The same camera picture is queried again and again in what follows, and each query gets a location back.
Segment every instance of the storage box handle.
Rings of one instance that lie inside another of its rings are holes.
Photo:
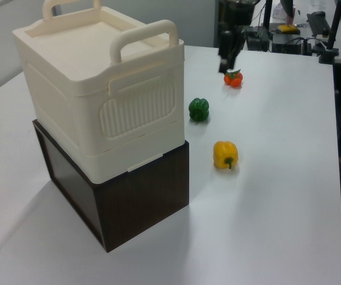
[[[44,4],[42,5],[42,16],[44,17],[44,20],[49,21],[53,18],[52,8],[55,5],[61,5],[78,1],[79,0],[45,0]],[[101,8],[100,0],[94,0],[94,9],[100,8]]]
[[[159,34],[169,33],[169,46],[179,44],[179,36],[176,25],[169,20],[161,20],[142,27],[126,30],[115,37],[110,46],[110,58],[112,64],[122,61],[122,48],[126,45],[140,40],[154,37]]]

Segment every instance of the red tomato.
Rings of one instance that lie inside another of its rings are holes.
[[[232,81],[232,78],[231,78],[228,74],[226,74],[226,75],[224,76],[224,82],[225,82],[227,85],[230,85],[230,84],[231,84],[231,81]]]
[[[239,77],[232,79],[231,87],[240,87],[241,86],[241,79]]]
[[[238,77],[241,80],[243,80],[243,75],[241,74],[241,72],[239,72],[238,74],[235,74],[235,77]]]

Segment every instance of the desk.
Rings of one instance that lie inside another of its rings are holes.
[[[233,89],[217,53],[185,48],[189,207],[107,254],[49,182],[0,250],[0,284],[341,285],[332,68],[242,51],[243,87]],[[187,119],[195,97],[209,100],[208,122]],[[218,140],[238,147],[233,171],[213,166]]]
[[[260,10],[262,9],[265,2],[266,2],[266,0],[261,0],[255,6],[253,17],[255,17],[260,12]],[[273,1],[272,14],[270,16],[270,22],[271,23],[285,23],[284,20],[274,19],[272,17],[273,10],[274,10],[275,6],[277,6],[278,3],[279,3],[279,1],[276,1],[276,0]],[[319,6],[311,6],[310,0],[294,0],[294,5],[295,5],[294,24],[308,24],[307,14],[311,14],[312,12],[316,12],[316,11],[325,11],[326,12],[326,20],[327,20],[328,24],[331,26],[332,21],[334,19],[335,9],[336,9],[335,1],[334,0],[321,0],[321,3],[322,4]],[[264,19],[264,17],[262,14],[260,24],[263,23],[263,19]],[[257,26],[258,20],[259,20],[258,18],[255,19],[251,25]],[[311,29],[309,26],[306,28],[299,28],[299,29],[301,30],[301,37],[304,37],[304,38],[312,37],[312,32],[311,32]],[[313,40],[310,40],[309,43],[311,43],[311,45],[314,46]],[[341,24],[337,28],[337,35],[336,35],[336,41],[334,43],[334,48],[339,49],[339,55],[337,57],[335,57],[335,63],[341,64]]]
[[[50,180],[23,74],[0,88],[0,248],[28,216]]]

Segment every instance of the dark brown wooden box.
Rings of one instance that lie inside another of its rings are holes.
[[[50,177],[110,252],[189,204],[189,143],[132,172],[93,184],[37,121]]]

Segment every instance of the ribbed panel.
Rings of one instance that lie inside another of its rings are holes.
[[[101,126],[106,136],[117,137],[169,115],[174,106],[173,85],[158,78],[149,80],[105,102],[100,110]]]

